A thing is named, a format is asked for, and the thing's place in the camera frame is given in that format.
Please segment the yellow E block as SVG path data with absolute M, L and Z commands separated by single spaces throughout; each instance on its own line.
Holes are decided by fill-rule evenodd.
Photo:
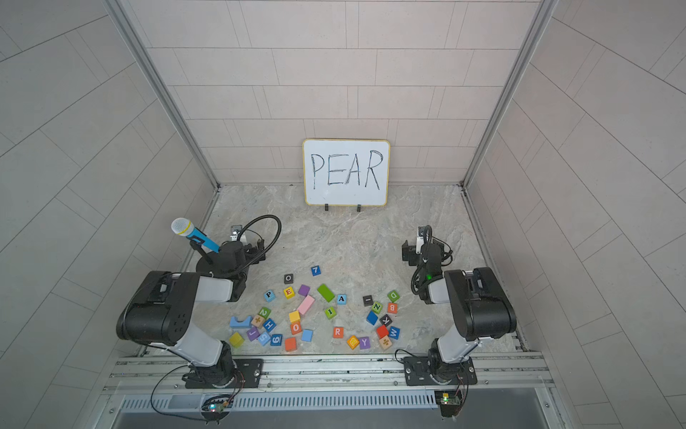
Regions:
M 283 290 L 284 296 L 287 300 L 294 298 L 296 296 L 296 293 L 292 287 L 288 287 Z

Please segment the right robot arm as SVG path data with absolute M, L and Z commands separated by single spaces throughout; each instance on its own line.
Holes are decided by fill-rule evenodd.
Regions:
M 404 242 L 402 260 L 415 268 L 410 289 L 425 304 L 450 304 L 453 325 L 435 339 L 425 357 L 403 359 L 409 386 L 477 383 L 470 354 L 488 339 L 516 330 L 516 313 L 489 267 L 446 270 L 453 259 L 448 244 L 420 226 L 414 245 Z

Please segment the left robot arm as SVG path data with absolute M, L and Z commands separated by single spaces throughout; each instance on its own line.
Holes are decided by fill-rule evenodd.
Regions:
M 189 388 L 223 388 L 238 381 L 232 349 L 197 327 L 192 314 L 198 302 L 236 302 L 245 291 L 249 267 L 265 259 L 264 240 L 232 231 L 222 245 L 210 239 L 188 218 L 175 219 L 172 231 L 189 240 L 200 254 L 194 272 L 152 271 L 121 313 L 116 334 L 121 340 L 168 350 L 187 361 Z

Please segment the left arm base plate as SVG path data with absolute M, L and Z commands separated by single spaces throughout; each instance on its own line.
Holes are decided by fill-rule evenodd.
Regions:
M 263 373 L 262 359 L 221 360 L 210 368 L 191 369 L 182 377 L 186 389 L 253 389 Z

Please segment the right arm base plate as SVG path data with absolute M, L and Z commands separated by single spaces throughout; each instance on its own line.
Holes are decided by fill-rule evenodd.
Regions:
M 438 357 L 405 356 L 401 359 L 408 386 L 459 386 L 478 384 L 473 360 L 447 364 Z

